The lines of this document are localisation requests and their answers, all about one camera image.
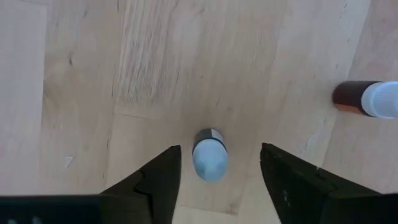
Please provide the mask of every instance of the wooden floor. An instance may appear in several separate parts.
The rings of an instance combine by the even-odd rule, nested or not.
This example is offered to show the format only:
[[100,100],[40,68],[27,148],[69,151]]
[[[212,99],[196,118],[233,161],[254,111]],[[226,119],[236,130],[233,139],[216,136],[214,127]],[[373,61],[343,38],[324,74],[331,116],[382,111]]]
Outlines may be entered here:
[[[398,79],[394,0],[0,0],[0,30],[1,195],[98,193],[180,144],[174,223],[280,223],[261,142],[398,191],[398,121],[330,100]],[[217,184],[191,162],[208,127]]]

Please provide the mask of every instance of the white bottle cap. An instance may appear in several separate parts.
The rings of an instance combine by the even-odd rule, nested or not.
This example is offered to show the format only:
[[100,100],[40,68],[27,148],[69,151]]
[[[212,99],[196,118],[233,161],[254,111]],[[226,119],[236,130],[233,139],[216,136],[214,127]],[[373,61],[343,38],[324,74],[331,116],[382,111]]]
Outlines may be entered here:
[[398,82],[377,82],[370,85],[361,98],[362,108],[371,116],[398,118]]

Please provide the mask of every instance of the small bottle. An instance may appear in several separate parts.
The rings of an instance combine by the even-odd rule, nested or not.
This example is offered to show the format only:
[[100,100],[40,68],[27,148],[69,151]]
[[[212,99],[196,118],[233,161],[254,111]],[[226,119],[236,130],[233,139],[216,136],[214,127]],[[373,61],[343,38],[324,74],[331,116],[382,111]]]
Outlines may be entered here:
[[195,136],[192,151],[193,166],[207,182],[219,181],[228,168],[228,153],[220,132],[208,128]]
[[341,111],[384,119],[398,118],[398,82],[343,82],[333,92],[333,103]]

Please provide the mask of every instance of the floor plank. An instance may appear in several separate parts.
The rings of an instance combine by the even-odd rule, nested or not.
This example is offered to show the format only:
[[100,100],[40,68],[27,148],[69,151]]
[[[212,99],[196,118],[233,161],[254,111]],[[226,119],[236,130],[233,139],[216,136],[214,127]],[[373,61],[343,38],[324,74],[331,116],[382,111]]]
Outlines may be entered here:
[[43,194],[105,188],[122,7],[119,0],[49,4],[40,155]]
[[260,140],[317,166],[337,115],[335,85],[347,79],[370,1],[289,1],[267,87]]
[[37,191],[46,7],[0,1],[0,194]]
[[[372,1],[350,80],[398,79],[398,2]],[[398,191],[398,122],[339,112],[323,168],[382,193]]]

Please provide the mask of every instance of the brown bottle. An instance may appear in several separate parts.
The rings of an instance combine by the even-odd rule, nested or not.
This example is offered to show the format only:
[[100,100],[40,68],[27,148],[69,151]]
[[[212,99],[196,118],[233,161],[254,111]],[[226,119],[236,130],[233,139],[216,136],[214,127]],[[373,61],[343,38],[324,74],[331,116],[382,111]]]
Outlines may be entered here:
[[333,92],[333,103],[341,111],[371,116],[362,106],[362,95],[372,84],[379,81],[347,81],[338,85]]

